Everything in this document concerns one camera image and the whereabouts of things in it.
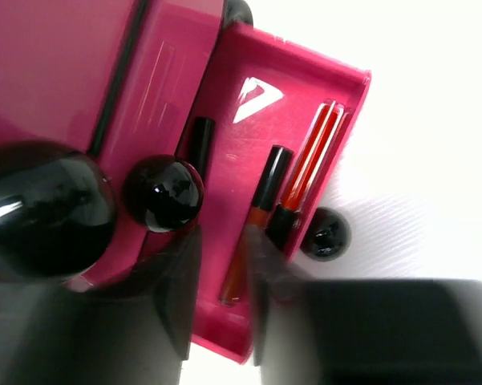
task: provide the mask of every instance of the orange lip gloss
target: orange lip gloss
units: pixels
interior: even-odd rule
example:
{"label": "orange lip gloss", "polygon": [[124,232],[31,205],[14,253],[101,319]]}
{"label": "orange lip gloss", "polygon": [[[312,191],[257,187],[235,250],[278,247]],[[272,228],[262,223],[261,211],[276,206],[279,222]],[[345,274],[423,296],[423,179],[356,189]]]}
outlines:
{"label": "orange lip gloss", "polygon": [[286,245],[306,195],[317,179],[344,117],[344,107],[336,102],[324,103],[318,110],[309,139],[265,231],[280,250]]}
{"label": "orange lip gloss", "polygon": [[[281,146],[273,146],[258,182],[251,207],[246,217],[246,225],[256,225],[264,229],[276,201],[276,196],[285,178],[292,158],[292,152]],[[232,262],[223,281],[219,301],[232,306],[241,299],[246,287],[246,254],[248,253],[243,232],[233,252]]]}

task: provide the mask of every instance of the white background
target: white background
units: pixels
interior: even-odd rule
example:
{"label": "white background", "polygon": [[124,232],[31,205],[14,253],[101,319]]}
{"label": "white background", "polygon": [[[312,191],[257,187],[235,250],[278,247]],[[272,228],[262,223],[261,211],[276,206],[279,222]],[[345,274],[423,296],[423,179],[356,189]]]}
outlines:
{"label": "white background", "polygon": [[[353,230],[321,278],[482,280],[482,0],[249,0],[255,27],[370,69],[366,104],[323,205]],[[193,345],[182,385],[258,385]]]}

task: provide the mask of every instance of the pink plastic drawer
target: pink plastic drawer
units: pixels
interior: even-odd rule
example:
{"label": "pink plastic drawer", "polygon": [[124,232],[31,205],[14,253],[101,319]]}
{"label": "pink plastic drawer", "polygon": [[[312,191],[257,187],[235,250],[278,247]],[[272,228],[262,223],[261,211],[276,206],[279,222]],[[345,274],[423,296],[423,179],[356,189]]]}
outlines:
{"label": "pink plastic drawer", "polygon": [[[248,26],[230,27],[220,37],[188,119],[189,127],[196,116],[217,123],[200,213],[203,255],[194,342],[239,363],[248,358],[252,339],[247,298],[226,307],[218,296],[269,151],[274,144],[285,146],[294,151],[295,162],[319,106],[327,99],[350,112],[324,159],[320,182],[302,208],[301,223],[287,251],[291,256],[356,121],[370,81],[368,71]],[[181,147],[184,155],[185,140]]]}
{"label": "pink plastic drawer", "polygon": [[133,4],[0,2],[0,145],[87,150]]}
{"label": "pink plastic drawer", "polygon": [[[150,2],[97,159],[118,197],[137,162],[175,152],[217,40],[222,7],[221,0]],[[118,206],[116,235],[105,254],[70,282],[73,290],[84,291],[123,277],[143,255],[153,255],[150,245],[160,249],[169,240],[158,234],[147,237],[147,230],[132,220],[121,200]]]}

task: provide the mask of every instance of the black ball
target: black ball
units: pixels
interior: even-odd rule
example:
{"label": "black ball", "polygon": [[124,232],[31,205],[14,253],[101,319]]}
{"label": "black ball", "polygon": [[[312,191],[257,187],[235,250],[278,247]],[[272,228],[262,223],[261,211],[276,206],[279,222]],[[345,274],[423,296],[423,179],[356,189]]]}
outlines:
{"label": "black ball", "polygon": [[301,249],[313,259],[331,261],[342,255],[350,239],[346,219],[334,210],[320,207],[306,230]]}
{"label": "black ball", "polygon": [[107,248],[116,205],[98,166],[48,142],[0,148],[0,278],[67,279]]}
{"label": "black ball", "polygon": [[203,182],[188,163],[170,155],[151,156],[128,174],[125,207],[154,233],[180,229],[192,222],[203,202]]}

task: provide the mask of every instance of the lip gloss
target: lip gloss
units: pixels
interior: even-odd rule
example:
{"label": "lip gloss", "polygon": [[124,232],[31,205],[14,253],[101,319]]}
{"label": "lip gloss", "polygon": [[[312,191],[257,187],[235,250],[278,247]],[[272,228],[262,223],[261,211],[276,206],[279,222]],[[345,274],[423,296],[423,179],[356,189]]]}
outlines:
{"label": "lip gloss", "polygon": [[[289,149],[282,146],[273,146],[271,149],[264,171],[258,181],[257,189],[253,195],[245,226],[256,225],[264,229],[267,225],[292,155],[293,153]],[[234,305],[245,292],[247,252],[243,230],[221,287],[219,301],[223,305]]]}
{"label": "lip gloss", "polygon": [[318,109],[309,139],[265,231],[279,250],[285,248],[307,193],[317,179],[345,116],[344,107],[335,101],[324,103]]}

